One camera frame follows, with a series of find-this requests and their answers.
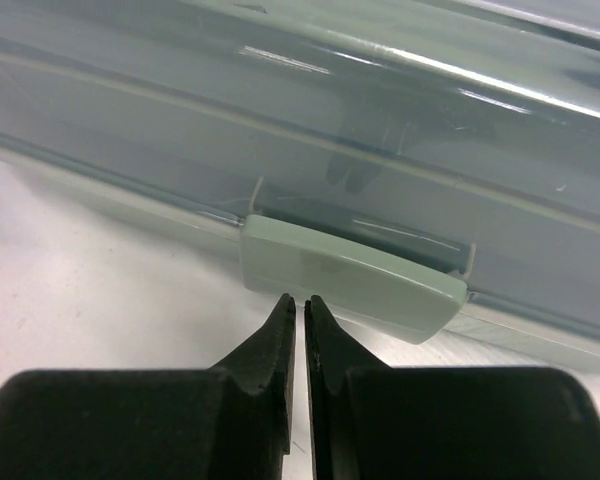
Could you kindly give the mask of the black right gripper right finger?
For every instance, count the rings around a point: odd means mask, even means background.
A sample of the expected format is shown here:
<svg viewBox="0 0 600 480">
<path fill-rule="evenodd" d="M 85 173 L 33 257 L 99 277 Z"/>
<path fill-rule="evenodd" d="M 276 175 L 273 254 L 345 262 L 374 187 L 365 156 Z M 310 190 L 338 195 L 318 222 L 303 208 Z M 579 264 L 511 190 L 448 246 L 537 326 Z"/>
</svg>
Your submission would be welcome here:
<svg viewBox="0 0 600 480">
<path fill-rule="evenodd" d="M 318 479 L 600 479 L 600 417 L 546 367 L 392 367 L 305 305 Z"/>
</svg>

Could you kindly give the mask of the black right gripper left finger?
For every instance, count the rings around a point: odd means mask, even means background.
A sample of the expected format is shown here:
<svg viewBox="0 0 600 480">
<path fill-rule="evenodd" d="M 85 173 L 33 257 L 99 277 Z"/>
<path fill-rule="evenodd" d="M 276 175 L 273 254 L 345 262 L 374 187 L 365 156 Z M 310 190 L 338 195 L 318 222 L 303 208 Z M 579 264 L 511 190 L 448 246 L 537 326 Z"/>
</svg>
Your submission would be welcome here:
<svg viewBox="0 0 600 480">
<path fill-rule="evenodd" d="M 207 369 L 29 370 L 0 387 L 0 479 L 277 479 L 296 308 Z"/>
</svg>

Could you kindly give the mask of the green toolbox with clear lid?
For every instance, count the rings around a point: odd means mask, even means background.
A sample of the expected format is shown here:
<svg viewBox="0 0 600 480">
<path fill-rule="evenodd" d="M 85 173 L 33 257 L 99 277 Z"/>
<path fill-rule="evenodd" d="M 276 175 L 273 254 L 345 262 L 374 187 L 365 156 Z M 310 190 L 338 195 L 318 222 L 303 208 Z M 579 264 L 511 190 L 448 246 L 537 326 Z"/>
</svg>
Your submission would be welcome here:
<svg viewBox="0 0 600 480">
<path fill-rule="evenodd" d="M 0 160 L 252 290 L 600 374 L 600 1 L 0 1 Z"/>
</svg>

